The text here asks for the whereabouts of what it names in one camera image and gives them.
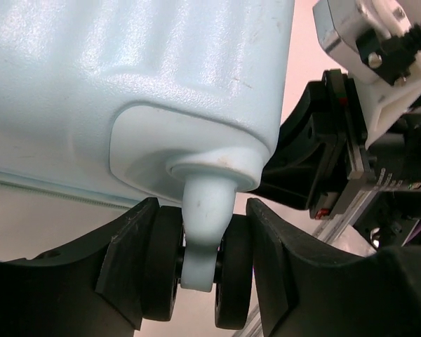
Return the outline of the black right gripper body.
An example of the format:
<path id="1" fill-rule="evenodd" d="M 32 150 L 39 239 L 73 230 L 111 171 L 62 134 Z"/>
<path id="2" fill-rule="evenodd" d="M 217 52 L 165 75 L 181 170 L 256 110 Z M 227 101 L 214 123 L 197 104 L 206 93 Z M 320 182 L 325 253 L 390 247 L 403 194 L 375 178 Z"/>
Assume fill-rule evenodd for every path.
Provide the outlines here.
<path id="1" fill-rule="evenodd" d="M 352 226 L 372 246 L 403 246 L 421 235 L 421 114 L 406 115 L 373 145 L 352 79 L 322 77 L 325 103 L 312 118 L 317 167 L 312 218 L 332 242 Z"/>

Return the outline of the light blue hard-shell suitcase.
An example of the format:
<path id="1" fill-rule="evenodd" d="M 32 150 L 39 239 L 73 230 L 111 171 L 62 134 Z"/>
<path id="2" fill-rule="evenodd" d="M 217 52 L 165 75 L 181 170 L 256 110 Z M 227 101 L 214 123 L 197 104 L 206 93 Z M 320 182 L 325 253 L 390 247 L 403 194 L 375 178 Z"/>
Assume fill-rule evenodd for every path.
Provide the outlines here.
<path id="1" fill-rule="evenodd" d="M 278 142 L 293 1 L 0 1 L 0 187 L 123 214 L 159 203 L 142 320 L 178 288 L 250 301 L 236 195 Z"/>

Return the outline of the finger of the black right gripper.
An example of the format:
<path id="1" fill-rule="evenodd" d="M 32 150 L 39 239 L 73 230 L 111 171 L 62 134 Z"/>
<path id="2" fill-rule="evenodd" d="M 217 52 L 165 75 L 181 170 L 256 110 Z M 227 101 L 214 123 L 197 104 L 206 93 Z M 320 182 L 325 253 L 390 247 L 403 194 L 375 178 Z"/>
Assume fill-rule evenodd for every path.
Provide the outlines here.
<path id="1" fill-rule="evenodd" d="M 299 211 L 311 208 L 318 187 L 331 175 L 346 141 L 342 107 L 333 88 L 309 82 L 281 125 L 258 196 Z"/>

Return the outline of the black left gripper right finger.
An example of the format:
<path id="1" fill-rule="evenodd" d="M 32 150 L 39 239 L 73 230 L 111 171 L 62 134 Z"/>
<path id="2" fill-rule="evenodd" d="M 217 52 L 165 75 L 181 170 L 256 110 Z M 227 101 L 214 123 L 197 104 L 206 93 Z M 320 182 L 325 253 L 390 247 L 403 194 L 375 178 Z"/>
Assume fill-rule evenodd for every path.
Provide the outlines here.
<path id="1" fill-rule="evenodd" d="M 421 336 L 421 246 L 360 257 L 249 199 L 265 336 Z"/>

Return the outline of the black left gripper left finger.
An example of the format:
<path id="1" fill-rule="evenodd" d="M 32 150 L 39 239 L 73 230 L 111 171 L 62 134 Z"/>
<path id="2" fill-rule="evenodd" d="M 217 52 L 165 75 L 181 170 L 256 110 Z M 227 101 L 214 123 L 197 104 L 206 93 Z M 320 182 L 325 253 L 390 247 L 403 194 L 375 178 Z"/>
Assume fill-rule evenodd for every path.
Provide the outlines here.
<path id="1" fill-rule="evenodd" d="M 0 262 L 0 336 L 132 336 L 158 210 L 150 197 L 36 258 Z"/>

